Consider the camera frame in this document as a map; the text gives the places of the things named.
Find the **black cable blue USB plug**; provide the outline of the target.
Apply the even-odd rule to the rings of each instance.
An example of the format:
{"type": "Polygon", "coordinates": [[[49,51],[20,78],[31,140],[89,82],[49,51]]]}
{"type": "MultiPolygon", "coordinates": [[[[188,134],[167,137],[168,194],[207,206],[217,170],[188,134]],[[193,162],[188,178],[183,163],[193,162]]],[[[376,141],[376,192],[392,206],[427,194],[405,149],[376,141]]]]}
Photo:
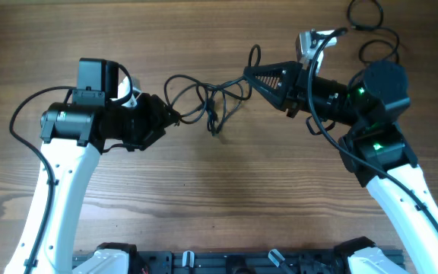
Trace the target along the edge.
{"type": "Polygon", "coordinates": [[[243,76],[233,81],[228,81],[220,85],[212,85],[212,84],[197,84],[197,89],[203,88],[207,97],[207,102],[203,103],[204,111],[208,114],[207,121],[207,129],[213,135],[217,135],[223,129],[224,124],[229,118],[236,112],[241,106],[243,101],[250,99],[252,96],[252,86],[243,76]],[[245,95],[243,86],[240,84],[241,81],[245,81],[248,84],[248,94],[245,95]],[[227,90],[234,85],[237,85],[240,89],[240,95],[234,94],[227,90]],[[216,94],[221,93],[222,101],[223,101],[223,113],[221,121],[216,125],[217,122],[217,114],[214,110],[215,100],[214,97],[216,94]],[[232,97],[237,100],[237,105],[231,110],[227,110],[227,99],[226,96],[232,97]]]}

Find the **black cable micro USB plug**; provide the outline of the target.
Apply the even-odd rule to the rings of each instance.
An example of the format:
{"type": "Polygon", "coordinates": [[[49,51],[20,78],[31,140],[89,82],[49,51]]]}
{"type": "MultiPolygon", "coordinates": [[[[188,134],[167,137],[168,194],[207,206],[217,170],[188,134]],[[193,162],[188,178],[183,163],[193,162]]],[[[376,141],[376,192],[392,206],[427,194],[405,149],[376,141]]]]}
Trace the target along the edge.
{"type": "Polygon", "coordinates": [[[179,114],[179,121],[192,125],[202,118],[214,125],[219,115],[214,96],[216,86],[187,75],[173,75],[163,86],[167,105],[179,114]]]}

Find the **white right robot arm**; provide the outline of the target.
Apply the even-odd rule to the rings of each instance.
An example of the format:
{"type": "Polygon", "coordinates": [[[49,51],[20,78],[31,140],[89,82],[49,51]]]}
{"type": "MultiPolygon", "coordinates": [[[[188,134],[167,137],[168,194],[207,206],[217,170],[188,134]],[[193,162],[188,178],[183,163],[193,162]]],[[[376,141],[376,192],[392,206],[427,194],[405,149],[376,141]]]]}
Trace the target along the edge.
{"type": "Polygon", "coordinates": [[[345,168],[388,216],[416,270],[438,273],[438,207],[398,118],[410,107],[408,77],[390,61],[374,62],[355,84],[316,76],[297,62],[247,66],[247,82],[274,108],[295,117],[305,111],[317,124],[348,126],[339,140],[319,127],[338,149],[345,168]]]}

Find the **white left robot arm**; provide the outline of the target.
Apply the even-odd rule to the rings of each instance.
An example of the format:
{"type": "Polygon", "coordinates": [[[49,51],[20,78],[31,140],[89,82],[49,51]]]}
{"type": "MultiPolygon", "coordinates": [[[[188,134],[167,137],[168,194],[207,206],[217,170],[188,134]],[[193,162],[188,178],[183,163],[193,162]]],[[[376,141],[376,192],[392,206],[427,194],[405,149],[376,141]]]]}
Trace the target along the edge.
{"type": "Polygon", "coordinates": [[[106,140],[117,148],[144,151],[178,123],[179,114],[158,96],[136,91],[123,65],[82,58],[74,87],[40,120],[36,148],[41,162],[30,211],[6,273],[147,273],[134,244],[103,243],[79,266],[72,265],[75,235],[87,185],[106,140]]]}

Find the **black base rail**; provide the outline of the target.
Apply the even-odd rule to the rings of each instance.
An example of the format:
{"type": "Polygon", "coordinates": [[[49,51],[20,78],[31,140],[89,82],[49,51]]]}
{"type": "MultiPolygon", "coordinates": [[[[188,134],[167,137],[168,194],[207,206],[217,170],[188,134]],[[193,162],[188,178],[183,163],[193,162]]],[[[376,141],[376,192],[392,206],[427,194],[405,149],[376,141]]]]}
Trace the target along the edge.
{"type": "Polygon", "coordinates": [[[140,252],[135,254],[127,273],[137,274],[348,274],[348,263],[333,250],[301,250],[282,254],[285,266],[277,266],[263,253],[171,253],[140,252]]]}

